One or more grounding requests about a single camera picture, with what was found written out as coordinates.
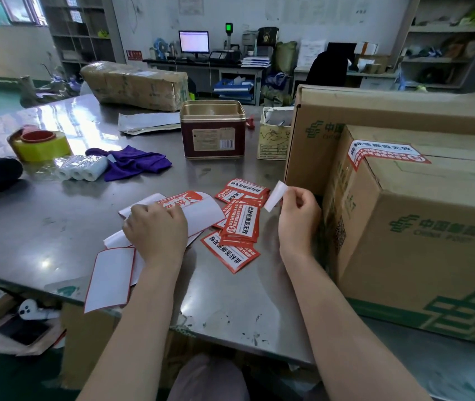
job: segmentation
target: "desk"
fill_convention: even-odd
[[[247,106],[259,120],[260,108]],[[125,136],[118,114],[146,112],[100,106],[92,95],[0,116],[0,155],[13,154],[6,136],[31,123],[64,131],[74,153],[131,145],[167,155],[173,167],[106,183],[53,181],[30,170],[0,193],[0,282],[45,291],[49,283],[85,278],[102,240],[118,231],[118,210],[160,192],[200,190],[214,195],[233,177],[273,188],[284,163],[256,160],[258,129],[247,131],[245,157],[186,160],[180,132]],[[233,275],[197,239],[177,281],[171,328],[208,341],[301,365],[314,359],[291,282],[279,256],[278,215],[261,211],[256,249],[261,256]],[[475,400],[475,344],[365,318],[419,383],[451,401]]]
[[[291,87],[291,95],[294,97],[296,83],[305,82],[310,71],[309,66],[295,67],[293,74],[293,86]],[[361,77],[360,88],[367,90],[392,90],[398,73],[369,74],[347,72],[347,76]]]
[[[261,82],[264,77],[265,68],[241,67],[239,63],[208,63],[186,60],[143,59],[143,62],[147,63],[150,67],[156,67],[161,70],[186,72],[188,77],[195,82],[197,91],[202,92],[213,93],[213,85],[222,79],[234,79],[238,75],[254,76],[254,99],[251,103],[257,106],[260,105]],[[204,72],[204,76],[198,75],[199,70]]]

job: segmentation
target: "blue fan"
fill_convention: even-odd
[[[154,49],[155,52],[158,54],[159,59],[167,60],[167,57],[165,56],[165,52],[168,52],[169,50],[169,45],[167,45],[167,42],[165,42],[161,38],[156,39],[154,42]]]

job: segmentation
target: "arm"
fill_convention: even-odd
[[[158,392],[187,220],[178,206],[135,205],[123,230],[145,268],[78,401],[155,400]]]
[[[323,384],[333,401],[430,401],[428,393],[356,315],[311,251],[321,210],[290,188],[280,215],[280,254],[293,284]]]

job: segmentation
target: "computer monitor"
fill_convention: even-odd
[[[180,34],[180,49],[182,53],[194,53],[198,58],[199,53],[210,52],[210,38],[208,31],[178,31]]]

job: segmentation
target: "purple cloth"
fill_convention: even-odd
[[[121,151],[109,152],[99,148],[90,148],[86,150],[85,154],[95,156],[113,155],[116,162],[109,161],[109,168],[104,174],[105,181],[127,179],[142,172],[159,173],[172,166],[172,163],[164,154],[143,152],[132,148],[130,145]]]

